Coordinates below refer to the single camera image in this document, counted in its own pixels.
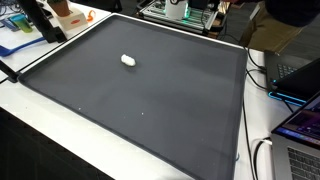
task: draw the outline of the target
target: laptop screen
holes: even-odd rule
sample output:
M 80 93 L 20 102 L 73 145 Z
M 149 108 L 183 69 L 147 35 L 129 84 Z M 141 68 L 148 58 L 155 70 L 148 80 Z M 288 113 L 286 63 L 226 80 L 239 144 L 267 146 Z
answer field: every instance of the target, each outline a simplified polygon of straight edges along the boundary
M 320 147 L 320 93 L 275 131 L 277 134 Z

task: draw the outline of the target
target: white desk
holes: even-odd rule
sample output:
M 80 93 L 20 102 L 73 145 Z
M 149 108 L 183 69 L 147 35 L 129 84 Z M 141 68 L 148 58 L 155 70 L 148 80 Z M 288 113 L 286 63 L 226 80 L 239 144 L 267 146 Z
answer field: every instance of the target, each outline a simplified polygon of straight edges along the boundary
M 252 57 L 261 64 L 262 53 L 252 51 Z M 253 68 L 250 62 L 248 62 L 248 68 Z M 263 85 L 264 77 L 254 73 L 252 73 L 253 76 Z M 0 84 L 0 94 L 0 106 L 5 110 L 115 179 L 191 179 L 188 175 L 150 153 L 27 89 L 20 83 L 12 84 L 5 81 Z M 290 114 L 282 102 L 267 97 L 266 92 L 256 88 L 249 78 L 246 81 L 244 100 L 251 144 L 256 139 L 269 136 L 269 132 Z M 236 162 L 234 179 L 250 180 L 252 175 L 243 118 L 238 151 L 240 159 Z M 272 164 L 268 146 L 263 146 L 261 149 L 258 162 L 260 180 L 271 180 Z
M 96 16 L 93 19 L 92 22 L 88 23 L 88 26 L 80 26 L 75 29 L 69 30 L 65 32 L 65 35 L 67 39 L 71 39 L 72 37 L 79 34 L 81 31 L 85 30 L 88 27 L 91 27 L 98 21 L 100 21 L 103 18 L 106 18 L 111 13 L 95 8 L 91 8 L 88 6 L 83 6 L 76 3 L 70 3 L 70 6 L 78 8 L 80 11 L 84 13 L 85 16 L 88 15 L 90 10 L 94 10 L 96 12 Z M 49 5 L 45 5 L 45 9 L 50 10 L 54 13 L 54 11 L 49 7 Z M 59 22 L 52 18 L 50 19 L 51 24 L 56 27 L 60 26 Z M 8 28 L 1 28 L 0 29 L 0 45 L 6 47 L 6 48 L 15 48 L 21 44 L 27 43 L 29 41 L 32 41 L 34 39 L 37 39 L 39 37 L 42 37 L 41 33 L 37 30 L 36 27 L 33 26 L 32 33 L 23 33 L 22 31 L 12 32 Z M 10 68 L 12 68 L 14 71 L 19 71 L 26 65 L 32 63 L 33 61 L 37 60 L 39 57 L 43 56 L 44 54 L 48 53 L 49 51 L 57 48 L 58 46 L 62 45 L 61 43 L 47 43 L 46 41 L 39 42 L 37 44 L 34 44 L 32 46 L 28 46 L 24 49 L 21 49 L 19 53 L 14 53 L 7 57 L 0 57 L 0 60 L 2 60 L 6 65 L 8 65 Z M 7 75 L 0 71 L 0 81 L 7 78 Z

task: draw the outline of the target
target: laptop keyboard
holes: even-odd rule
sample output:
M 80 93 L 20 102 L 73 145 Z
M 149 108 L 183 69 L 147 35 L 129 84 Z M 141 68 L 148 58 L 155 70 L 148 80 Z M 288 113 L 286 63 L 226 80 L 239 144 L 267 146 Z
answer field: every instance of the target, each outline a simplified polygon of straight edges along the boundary
M 278 73 L 280 78 L 283 78 L 296 70 L 297 70 L 296 68 L 286 66 L 283 64 L 278 64 Z
M 320 180 L 320 158 L 288 148 L 293 180 Z

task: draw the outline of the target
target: black mat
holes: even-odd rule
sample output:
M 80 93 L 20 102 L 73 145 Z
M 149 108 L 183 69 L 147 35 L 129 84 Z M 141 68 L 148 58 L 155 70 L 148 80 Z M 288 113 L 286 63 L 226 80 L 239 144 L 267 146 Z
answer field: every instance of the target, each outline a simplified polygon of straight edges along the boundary
M 19 80 L 196 179 L 231 180 L 246 57 L 112 16 Z

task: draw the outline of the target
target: orange object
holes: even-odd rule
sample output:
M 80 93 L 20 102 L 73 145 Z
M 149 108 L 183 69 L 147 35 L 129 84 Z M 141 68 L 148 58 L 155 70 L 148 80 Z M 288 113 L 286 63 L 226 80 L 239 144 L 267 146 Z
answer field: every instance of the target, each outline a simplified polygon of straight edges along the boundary
M 92 21 L 96 17 L 96 12 L 94 10 L 90 10 L 87 18 L 87 22 Z

